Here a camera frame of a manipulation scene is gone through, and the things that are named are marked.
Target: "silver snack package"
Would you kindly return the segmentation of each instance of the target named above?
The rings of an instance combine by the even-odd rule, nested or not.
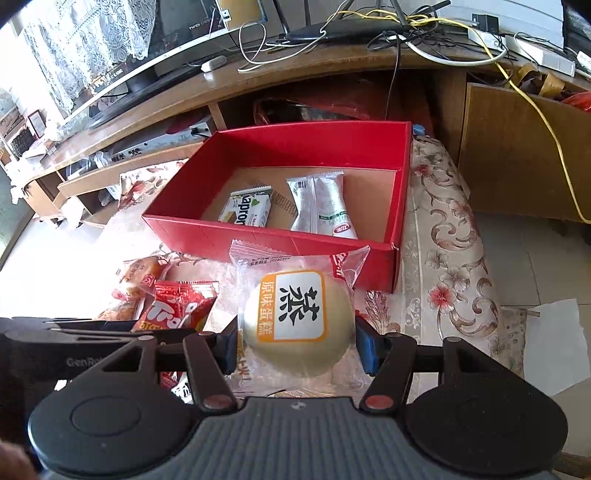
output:
[[[357,239],[343,200],[342,170],[287,179],[298,215],[292,232]]]

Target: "orange label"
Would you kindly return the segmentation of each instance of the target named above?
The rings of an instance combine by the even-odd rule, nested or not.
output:
[[[324,275],[298,270],[261,280],[257,337],[261,342],[318,342],[326,336]]]

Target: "lace curtain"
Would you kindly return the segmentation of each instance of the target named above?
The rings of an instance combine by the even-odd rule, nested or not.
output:
[[[148,55],[156,0],[33,0],[21,33],[66,112],[97,77]]]

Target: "power strip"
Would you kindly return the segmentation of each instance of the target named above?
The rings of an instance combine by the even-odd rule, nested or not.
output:
[[[562,55],[558,55],[553,51],[546,50],[542,46],[530,43],[520,38],[516,39],[510,35],[505,37],[505,42],[509,50],[518,53],[526,59],[533,59],[540,66],[574,77],[574,62],[563,57]]]
[[[490,50],[503,51],[507,48],[507,45],[505,43],[505,37],[493,35],[492,33],[483,32],[482,30],[477,30],[475,28],[473,30],[468,30],[468,38],[472,40],[474,43],[480,45],[481,47],[483,46],[482,42],[484,41],[484,43]]]
[[[584,51],[580,51],[577,55],[577,60],[581,66],[584,67],[587,73],[591,73],[591,57],[589,57],[589,55],[587,55]]]

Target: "white paper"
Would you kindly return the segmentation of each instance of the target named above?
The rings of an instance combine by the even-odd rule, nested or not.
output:
[[[62,205],[61,212],[68,221],[68,230],[76,230],[84,215],[84,205],[77,197],[72,197]]]
[[[525,330],[525,379],[551,397],[591,377],[587,341],[575,299],[531,309]]]

